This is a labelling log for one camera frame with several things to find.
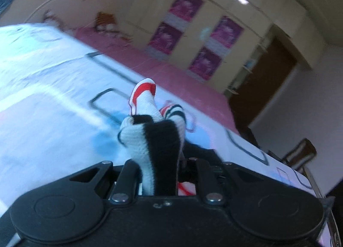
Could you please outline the striped red black white sock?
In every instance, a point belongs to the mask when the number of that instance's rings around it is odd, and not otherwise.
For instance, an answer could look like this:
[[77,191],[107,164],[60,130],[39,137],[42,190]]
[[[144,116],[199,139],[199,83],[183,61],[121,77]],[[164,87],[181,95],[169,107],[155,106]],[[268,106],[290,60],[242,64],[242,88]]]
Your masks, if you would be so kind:
[[117,138],[140,167],[142,193],[173,196],[178,193],[186,116],[179,104],[158,109],[155,94],[156,84],[150,78],[134,87],[129,100],[130,115],[122,121]]

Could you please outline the pink bed cover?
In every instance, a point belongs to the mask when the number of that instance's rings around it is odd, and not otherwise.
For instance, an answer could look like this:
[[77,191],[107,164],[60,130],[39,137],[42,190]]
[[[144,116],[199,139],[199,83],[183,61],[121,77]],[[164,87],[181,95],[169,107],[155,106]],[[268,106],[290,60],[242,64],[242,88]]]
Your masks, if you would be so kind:
[[91,27],[78,28],[75,38],[111,57],[155,83],[238,134],[227,98],[168,62],[158,61],[136,49],[129,39],[99,33]]

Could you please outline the dark wooden chair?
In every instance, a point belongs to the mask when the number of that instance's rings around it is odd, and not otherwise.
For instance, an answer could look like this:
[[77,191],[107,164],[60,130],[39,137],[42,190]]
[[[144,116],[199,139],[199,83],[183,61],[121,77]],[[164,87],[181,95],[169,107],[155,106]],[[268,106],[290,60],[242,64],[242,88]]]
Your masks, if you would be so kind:
[[308,162],[316,157],[316,155],[317,150],[311,141],[303,139],[293,150],[281,159],[281,162],[296,171],[301,171]]

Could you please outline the patterned bed sheet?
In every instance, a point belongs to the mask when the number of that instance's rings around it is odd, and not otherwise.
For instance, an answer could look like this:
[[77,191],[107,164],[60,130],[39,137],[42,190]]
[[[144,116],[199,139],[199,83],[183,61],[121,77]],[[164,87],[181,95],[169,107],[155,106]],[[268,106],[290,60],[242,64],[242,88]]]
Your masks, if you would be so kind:
[[[43,24],[1,28],[2,246],[321,246],[324,206],[279,181],[266,154],[156,87],[158,109],[186,116],[178,193],[129,205],[110,193],[131,159],[118,142],[142,76]],[[207,161],[224,205],[184,179]]]

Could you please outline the brown wooden door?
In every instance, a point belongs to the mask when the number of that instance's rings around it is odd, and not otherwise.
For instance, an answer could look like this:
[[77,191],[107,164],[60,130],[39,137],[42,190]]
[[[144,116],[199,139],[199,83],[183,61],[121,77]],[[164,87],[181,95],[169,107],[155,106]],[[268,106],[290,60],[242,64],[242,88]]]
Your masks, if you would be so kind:
[[236,129],[248,127],[284,83],[297,61],[280,39],[275,38],[267,47],[252,73],[230,97]]

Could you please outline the cream wardrobe with posters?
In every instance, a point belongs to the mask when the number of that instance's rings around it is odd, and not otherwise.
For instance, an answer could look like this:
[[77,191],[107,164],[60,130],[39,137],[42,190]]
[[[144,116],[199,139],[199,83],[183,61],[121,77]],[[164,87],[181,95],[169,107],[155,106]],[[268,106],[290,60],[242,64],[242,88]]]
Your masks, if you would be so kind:
[[296,0],[134,0],[123,29],[137,48],[218,92],[274,35],[310,68],[326,48]]

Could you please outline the orange white plush toy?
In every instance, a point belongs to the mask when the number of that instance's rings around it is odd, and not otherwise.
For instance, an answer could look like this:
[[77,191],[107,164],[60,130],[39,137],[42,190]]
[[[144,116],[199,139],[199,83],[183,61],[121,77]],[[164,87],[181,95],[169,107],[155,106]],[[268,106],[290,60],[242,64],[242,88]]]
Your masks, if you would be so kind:
[[106,12],[98,12],[95,19],[95,29],[98,32],[118,32],[116,17]]

